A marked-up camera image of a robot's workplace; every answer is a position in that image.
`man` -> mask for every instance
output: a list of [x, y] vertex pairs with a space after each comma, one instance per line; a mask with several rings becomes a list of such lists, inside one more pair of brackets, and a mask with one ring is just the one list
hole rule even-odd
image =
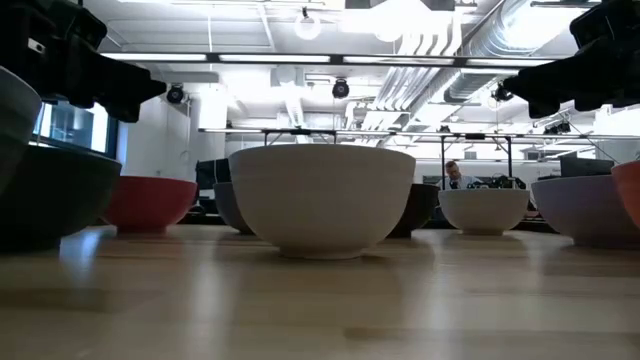
[[[467, 185], [480, 181], [476, 177], [462, 175], [460, 169], [458, 169], [458, 164], [453, 160], [446, 163], [444, 169], [449, 175], [444, 178], [445, 190], [466, 189]], [[438, 186], [442, 189], [442, 180], [438, 182]]]

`white bowl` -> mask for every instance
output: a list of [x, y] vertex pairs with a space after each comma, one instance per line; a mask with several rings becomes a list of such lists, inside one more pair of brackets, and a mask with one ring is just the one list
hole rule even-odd
[[575, 245], [640, 245], [640, 230], [627, 215], [611, 175], [543, 180], [531, 189], [545, 221]]
[[438, 197], [449, 223], [465, 234], [502, 235], [524, 217], [529, 190], [444, 190]]
[[27, 83], [0, 66], [0, 194], [27, 150], [41, 105]]
[[348, 145], [276, 145], [229, 157], [236, 200], [257, 236], [287, 257], [348, 259], [398, 223], [415, 159]]

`gray bowl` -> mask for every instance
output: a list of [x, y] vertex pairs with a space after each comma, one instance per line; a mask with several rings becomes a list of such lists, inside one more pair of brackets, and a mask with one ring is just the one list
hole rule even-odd
[[531, 185], [540, 214], [580, 246], [640, 246], [640, 230], [622, 205], [611, 175], [543, 180]]
[[253, 235], [253, 231], [242, 218], [232, 183], [218, 183], [213, 185], [216, 194], [218, 214], [224, 222], [244, 235]]
[[41, 106], [27, 83], [0, 66], [0, 194], [27, 149]]
[[92, 225], [109, 204], [121, 167], [98, 155], [27, 146], [0, 196], [0, 252], [52, 248]]

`ceramic bowl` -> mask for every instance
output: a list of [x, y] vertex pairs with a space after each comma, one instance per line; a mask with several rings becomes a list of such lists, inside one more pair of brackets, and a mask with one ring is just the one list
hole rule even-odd
[[615, 166], [611, 173], [627, 213], [640, 227], [640, 161]]
[[103, 218], [118, 232], [161, 233], [187, 214], [197, 187], [189, 181], [121, 176]]
[[49, 248], [93, 224], [109, 204], [120, 169], [98, 155], [27, 146], [0, 196], [0, 249]]
[[502, 235], [524, 217], [529, 190], [443, 190], [438, 197], [447, 221], [465, 234]]
[[240, 231], [241, 234], [253, 235], [253, 231], [242, 218], [236, 195], [233, 192], [232, 183], [218, 183], [213, 185], [213, 191], [216, 193], [216, 206], [218, 214], [224, 222], [232, 228]]
[[[400, 220], [415, 159], [378, 148], [276, 145], [229, 158], [240, 212], [287, 257], [348, 259]], [[372, 202], [384, 206], [372, 206]]]
[[404, 213], [396, 227], [387, 237], [411, 237], [413, 230], [419, 229], [429, 221], [438, 205], [440, 187], [427, 184], [411, 185], [411, 192]]
[[0, 66], [0, 194], [27, 150], [41, 106], [27, 83]]
[[611, 175], [543, 180], [531, 188], [544, 220], [576, 245], [640, 245], [640, 230], [627, 215]]

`air duct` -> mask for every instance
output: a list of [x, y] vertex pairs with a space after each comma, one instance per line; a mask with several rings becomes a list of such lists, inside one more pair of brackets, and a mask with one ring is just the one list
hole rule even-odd
[[[571, 20], [584, 11], [575, 8], [532, 7], [531, 2], [532, 0], [505, 0], [476, 35], [458, 50], [457, 55], [529, 56], [568, 28]], [[465, 73], [458, 69], [441, 70], [414, 104], [413, 112], [417, 112], [429, 101], [462, 104], [495, 78], [496, 74]]]

